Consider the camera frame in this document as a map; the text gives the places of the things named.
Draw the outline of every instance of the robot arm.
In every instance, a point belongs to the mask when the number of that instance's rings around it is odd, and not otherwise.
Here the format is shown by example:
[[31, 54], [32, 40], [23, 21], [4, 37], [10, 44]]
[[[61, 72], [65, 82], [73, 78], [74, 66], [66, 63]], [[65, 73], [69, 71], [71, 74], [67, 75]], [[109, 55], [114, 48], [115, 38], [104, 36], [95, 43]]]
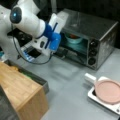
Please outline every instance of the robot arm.
[[49, 56], [59, 47], [60, 32], [68, 18], [67, 13], [52, 14], [49, 24], [39, 19], [40, 0], [19, 0], [10, 14], [11, 22], [21, 31], [33, 36], [32, 46]]

